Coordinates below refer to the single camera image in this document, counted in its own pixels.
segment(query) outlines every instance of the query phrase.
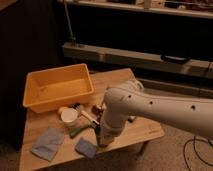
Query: cable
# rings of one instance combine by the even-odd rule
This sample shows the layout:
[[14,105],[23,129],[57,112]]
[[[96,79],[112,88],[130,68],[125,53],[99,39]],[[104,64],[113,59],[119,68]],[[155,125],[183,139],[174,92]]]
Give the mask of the cable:
[[203,163],[205,163],[205,164],[208,165],[208,166],[213,167],[213,163],[209,163],[209,162],[205,161],[203,158],[201,158],[200,154],[197,152],[196,146],[195,146],[195,142],[196,142],[196,141],[204,142],[204,143],[206,143],[206,144],[209,144],[209,142],[208,142],[208,141],[205,141],[205,140],[202,140],[202,139],[197,139],[196,136],[194,136],[193,148],[194,148],[195,154],[197,155],[197,157],[198,157]]
[[208,141],[205,141],[203,139],[198,139],[196,138],[196,136],[194,136],[194,138],[191,138],[189,140],[187,140],[183,146],[183,158],[184,158],[184,162],[186,164],[186,167],[189,171],[191,171],[191,168],[189,167],[189,164],[188,164],[188,161],[186,159],[186,146],[187,144],[189,144],[190,142],[193,142],[193,149],[194,149],[194,152],[196,154],[196,156],[199,158],[199,160],[201,160],[203,163],[205,163],[206,165],[210,166],[210,167],[213,167],[213,164],[212,163],[209,163],[207,161],[205,161],[201,156],[200,154],[197,152],[197,149],[196,149],[196,146],[195,146],[195,142],[196,141],[199,141],[199,142],[203,142],[203,143],[206,143],[206,144],[209,144],[211,147],[213,147],[212,145],[212,142],[210,140]]

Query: white cup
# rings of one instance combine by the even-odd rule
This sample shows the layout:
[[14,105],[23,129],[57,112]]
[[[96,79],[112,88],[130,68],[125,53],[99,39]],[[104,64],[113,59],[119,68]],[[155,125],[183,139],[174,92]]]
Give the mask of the white cup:
[[61,113],[61,120],[63,123],[72,127],[76,124],[78,118],[78,111],[73,108],[65,108]]

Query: table top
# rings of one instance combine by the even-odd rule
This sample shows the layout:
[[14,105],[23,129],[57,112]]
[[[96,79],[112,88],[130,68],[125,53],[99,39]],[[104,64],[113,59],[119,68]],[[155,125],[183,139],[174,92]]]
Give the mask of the table top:
[[[85,110],[93,117],[95,115],[91,112],[93,105],[101,104],[104,92],[109,85],[119,84],[131,78],[134,74],[131,69],[121,69],[108,72],[100,72],[91,74],[91,80],[94,86],[94,94],[91,101],[85,105]],[[79,118],[79,122],[88,122],[85,118]],[[53,127],[64,132],[65,138],[60,145],[59,150],[51,162],[40,159],[34,156],[30,149],[35,143],[39,135],[48,127]],[[99,148],[97,153],[107,152],[110,150],[126,147],[140,142],[152,140],[164,135],[164,131],[158,122],[137,117],[133,123],[126,123],[122,134],[115,138],[115,141],[106,148]],[[93,129],[86,129],[75,138],[71,139],[68,135],[68,129],[60,121],[56,111],[36,114],[28,111],[25,125],[23,146],[20,157],[20,170],[36,170],[40,168],[50,167],[60,163],[83,158],[84,156],[78,154],[74,147],[83,137],[93,144],[97,144]]]
[[0,1],[0,11],[3,10],[4,8],[8,7],[9,5],[12,5],[16,1],[17,0],[1,0]]

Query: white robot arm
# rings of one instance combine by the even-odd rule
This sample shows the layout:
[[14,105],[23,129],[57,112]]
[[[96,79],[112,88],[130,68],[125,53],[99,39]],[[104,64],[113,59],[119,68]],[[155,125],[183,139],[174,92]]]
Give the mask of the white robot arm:
[[143,90],[137,80],[107,89],[100,145],[107,146],[119,136],[128,116],[133,114],[213,139],[213,100],[156,96]]

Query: orange plastic bin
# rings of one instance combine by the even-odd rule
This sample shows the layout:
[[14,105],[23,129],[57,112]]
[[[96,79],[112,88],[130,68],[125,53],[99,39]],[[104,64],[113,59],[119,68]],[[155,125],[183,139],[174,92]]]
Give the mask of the orange plastic bin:
[[86,64],[35,71],[27,75],[23,106],[42,113],[88,103],[93,92]]

